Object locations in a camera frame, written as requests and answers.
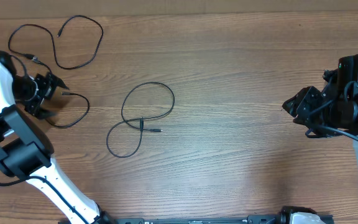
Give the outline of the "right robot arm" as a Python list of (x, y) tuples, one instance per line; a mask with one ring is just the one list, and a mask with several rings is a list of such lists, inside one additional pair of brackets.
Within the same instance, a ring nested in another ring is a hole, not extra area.
[(323, 90), (302, 88), (282, 108), (294, 123), (307, 127), (308, 138), (352, 139), (358, 170), (358, 54), (340, 58), (337, 69), (325, 70), (323, 79)]

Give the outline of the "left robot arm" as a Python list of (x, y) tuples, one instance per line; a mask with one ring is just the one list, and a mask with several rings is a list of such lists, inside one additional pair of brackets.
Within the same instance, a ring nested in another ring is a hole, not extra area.
[(68, 87), (52, 72), (31, 77), (17, 75), (15, 57), (0, 50), (0, 171), (12, 182), (27, 182), (39, 189), (67, 217), (67, 223), (111, 223), (108, 214), (83, 194), (65, 175), (54, 158), (45, 133), (28, 115), (46, 119), (53, 112), (41, 107), (56, 88), (69, 95)]

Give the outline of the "black cable separated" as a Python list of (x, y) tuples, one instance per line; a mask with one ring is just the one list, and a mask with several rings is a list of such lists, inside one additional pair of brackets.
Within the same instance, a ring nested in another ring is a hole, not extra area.
[(43, 62), (41, 62), (36, 55), (30, 54), (30, 53), (18, 52), (18, 51), (14, 50), (14, 49), (12, 48), (12, 40), (13, 40), (13, 38), (14, 38), (14, 36), (16, 35), (17, 32), (19, 32), (19, 31), (20, 31), (22, 28), (24, 28), (24, 27), (36, 27), (36, 28), (38, 28), (38, 29), (44, 30), (44, 31), (50, 36), (50, 40), (51, 40), (51, 43), (52, 43), (53, 58), (54, 58), (54, 61), (55, 61), (56, 65), (57, 65), (59, 68), (64, 69), (64, 70), (76, 70), (76, 69), (79, 69), (79, 68), (83, 68), (83, 67), (87, 66), (88, 64), (90, 64), (90, 63), (95, 59), (95, 57), (97, 56), (99, 47), (100, 47), (101, 42), (102, 42), (103, 37), (104, 37), (104, 29), (103, 29), (103, 26), (102, 26), (98, 21), (96, 21), (95, 19), (90, 18), (90, 17), (88, 17), (88, 16), (84, 16), (84, 15), (79, 15), (79, 14), (77, 14), (77, 15), (74, 15), (74, 16), (69, 17), (69, 18), (62, 24), (61, 28), (59, 29), (59, 31), (58, 31), (57, 34), (56, 34), (56, 37), (57, 37), (57, 38), (60, 38), (60, 37), (62, 36), (62, 34), (63, 34), (63, 31), (64, 31), (64, 29), (65, 29), (65, 26), (66, 26), (69, 22), (71, 22), (72, 20), (74, 20), (74, 19), (76, 19), (76, 18), (83, 18), (83, 19), (86, 19), (86, 20), (88, 20), (88, 21), (91, 21), (92, 23), (96, 24), (96, 25), (99, 27), (100, 31), (101, 31), (101, 33), (100, 33), (100, 38), (99, 38), (99, 40), (98, 40), (98, 43), (96, 44), (96, 47), (95, 47), (95, 50), (94, 50), (94, 53), (93, 53), (92, 57), (91, 57), (88, 61), (86, 61), (86, 62), (84, 62), (84, 63), (81, 63), (81, 64), (79, 64), (79, 65), (75, 65), (75, 66), (73, 66), (73, 67), (64, 67), (63, 65), (60, 65), (60, 63), (59, 63), (59, 61), (58, 61), (58, 57), (57, 57), (57, 50), (56, 50), (56, 45), (55, 45), (55, 38), (54, 38), (53, 34), (52, 34), (46, 27), (40, 26), (40, 25), (38, 25), (38, 24), (22, 24), (22, 25), (20, 25), (19, 27), (17, 27), (17, 28), (11, 33), (11, 35), (9, 36), (8, 41), (7, 41), (7, 47), (8, 47), (8, 49), (9, 49), (10, 52), (15, 53), (15, 54), (18, 54), (18, 55), (21, 55), (21, 56), (25, 57), (25, 58), (28, 59), (28, 60), (31, 60), (32, 62), (34, 62), (34, 63), (36, 63), (36, 64), (39, 64), (39, 65), (42, 65), (42, 66), (48, 68), (48, 66), (47, 66), (46, 64), (44, 64)]

